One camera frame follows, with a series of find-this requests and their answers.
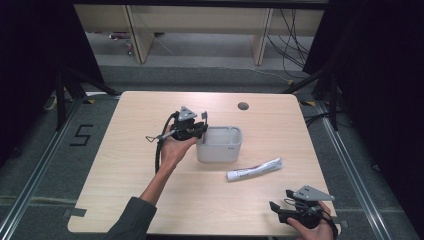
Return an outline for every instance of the small round object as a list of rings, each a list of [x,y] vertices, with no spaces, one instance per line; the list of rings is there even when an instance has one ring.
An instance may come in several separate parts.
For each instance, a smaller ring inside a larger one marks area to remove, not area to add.
[[[237,106],[240,110],[243,110],[243,111],[249,109],[249,104],[245,102],[240,102]]]

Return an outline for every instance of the human hand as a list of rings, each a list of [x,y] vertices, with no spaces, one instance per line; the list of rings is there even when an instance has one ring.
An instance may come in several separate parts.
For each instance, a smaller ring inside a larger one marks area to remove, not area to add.
[[[323,202],[319,201],[318,203],[324,212],[331,215],[331,210]],[[323,216],[328,219],[328,215],[324,213]],[[318,226],[314,229],[306,228],[293,218],[288,218],[287,222],[302,235],[297,240],[333,240],[333,231],[330,225],[323,219],[321,219]]]
[[[183,159],[187,150],[197,142],[197,138],[192,137],[185,141],[175,140],[173,137],[168,137],[163,143],[161,150],[161,166],[167,170],[173,171],[178,163]]]

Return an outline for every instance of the dark sleeve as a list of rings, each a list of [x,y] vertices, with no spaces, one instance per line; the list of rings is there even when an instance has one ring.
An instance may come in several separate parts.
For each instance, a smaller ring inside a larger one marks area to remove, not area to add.
[[[146,239],[146,232],[156,213],[156,207],[136,197],[132,197],[118,222],[113,225],[106,239]]]

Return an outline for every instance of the white container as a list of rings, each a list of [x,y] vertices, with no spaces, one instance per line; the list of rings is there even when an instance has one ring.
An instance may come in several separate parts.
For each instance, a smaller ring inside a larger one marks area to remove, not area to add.
[[[208,127],[206,141],[196,143],[197,159],[201,162],[234,162],[240,152],[243,134],[238,127]]]

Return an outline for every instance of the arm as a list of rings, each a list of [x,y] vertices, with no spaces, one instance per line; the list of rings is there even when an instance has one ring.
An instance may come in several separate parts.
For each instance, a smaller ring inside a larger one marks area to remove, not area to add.
[[[319,202],[319,205],[321,205],[323,211],[328,213],[328,216],[324,213],[324,217],[328,219],[331,210],[323,202]],[[298,240],[333,240],[333,231],[330,225],[323,219],[321,219],[319,225],[314,229],[306,228],[293,218],[288,218],[287,222],[302,235]]]
[[[161,166],[139,198],[128,202],[118,222],[109,230],[106,239],[145,239],[147,229],[156,213],[156,204],[166,182],[187,150],[197,138],[177,141],[169,137],[161,150]]]

